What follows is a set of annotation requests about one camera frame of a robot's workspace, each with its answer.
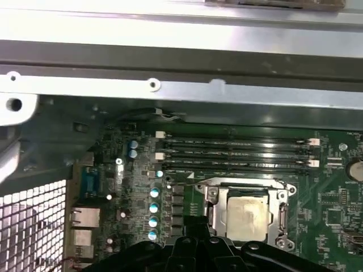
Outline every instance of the cable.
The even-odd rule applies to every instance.
[[[71,265],[70,265],[70,267],[72,268],[72,269],[74,269],[74,270],[76,270],[76,271],[81,271],[81,269],[80,268],[78,268],[78,267],[75,267],[74,266],[74,264],[73,264],[73,262],[75,261],[75,258],[74,257],[66,257],[66,258],[64,258],[64,259],[62,259],[62,260],[60,260],[53,268],[51,268],[48,272],[54,272],[55,271],[55,269],[57,268],[57,267],[59,267],[59,266],[61,266],[61,265],[63,265],[66,261],[72,261],[72,263],[71,263]]]
[[[127,119],[131,119],[133,117],[148,116],[148,120],[153,117],[159,116],[165,121],[183,121],[179,116],[173,115],[171,112],[165,111],[160,108],[140,108],[140,109],[132,109],[127,112],[118,115],[110,119],[110,122],[119,122]]]

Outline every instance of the ventilation grille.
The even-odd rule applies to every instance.
[[[49,271],[62,260],[65,195],[62,180],[0,198],[0,272]]]

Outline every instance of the ram slot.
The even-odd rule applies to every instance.
[[[226,138],[226,139],[215,139],[212,138],[210,135],[193,135],[193,137],[189,137],[188,135],[185,135],[184,137],[182,135],[177,135],[176,137],[174,135],[167,134],[167,137],[164,139],[164,141],[167,142],[174,142],[174,143],[191,143],[191,142],[199,142],[199,143],[225,143],[225,142],[231,142],[231,143],[244,143],[244,142],[256,142],[256,143],[271,143],[271,144],[279,144],[279,143],[290,143],[290,144],[296,144],[296,145],[308,145],[310,143],[310,139],[303,139],[303,138],[270,138],[270,137],[235,137],[234,139]]]
[[[225,159],[237,159],[237,158],[270,158],[270,159],[308,159],[309,156],[305,154],[278,154],[270,152],[254,152],[254,151],[229,151],[229,150],[205,150],[203,148],[188,148],[187,150],[158,150],[157,152],[163,152],[166,156],[178,156],[178,157],[193,157],[193,158],[209,158],[209,157],[222,157]]]
[[[254,174],[291,174],[298,176],[308,176],[310,174],[307,168],[288,168],[288,169],[278,169],[278,168],[250,168],[250,167],[216,167],[216,166],[203,166],[199,167],[198,165],[189,165],[185,167],[185,165],[175,164],[175,165],[163,165],[163,170],[167,173],[178,173],[181,171],[208,171],[210,175],[216,176],[244,176],[245,173],[254,173]]]
[[[269,158],[221,158],[219,157],[208,157],[208,158],[196,158],[196,157],[179,157],[179,156],[166,156],[166,159],[163,161],[163,163],[174,163],[174,162],[183,162],[183,161],[189,161],[189,162],[203,162],[204,164],[223,164],[226,163],[226,165],[229,164],[276,164],[276,165],[306,165],[308,166],[310,164],[309,160],[295,160],[295,159],[269,159]]]

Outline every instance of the electrolytic capacitor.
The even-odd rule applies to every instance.
[[[151,191],[150,191],[150,196],[152,198],[157,198],[159,196],[159,189],[158,188],[152,188]]]
[[[157,231],[155,229],[151,230],[147,237],[150,241],[155,241],[158,238]]]
[[[138,147],[138,142],[135,140],[132,140],[129,144],[131,149],[136,149]]]
[[[156,216],[153,216],[149,219],[149,226],[151,228],[155,228],[158,225],[158,218]]]
[[[135,158],[137,157],[137,151],[136,151],[136,150],[134,150],[134,149],[130,150],[130,151],[129,151],[129,157],[130,157],[131,159],[135,159]]]
[[[158,204],[156,204],[156,203],[152,203],[152,204],[150,205],[150,207],[149,207],[149,210],[150,210],[150,212],[151,212],[152,214],[155,214],[155,213],[157,213],[157,212],[158,212],[158,210],[159,210],[159,205],[158,205]]]

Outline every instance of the integrated circuit chip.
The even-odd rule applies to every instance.
[[[268,197],[231,197],[227,204],[227,237],[264,241],[268,233]]]
[[[326,222],[328,226],[339,226],[341,224],[341,210],[329,209]]]

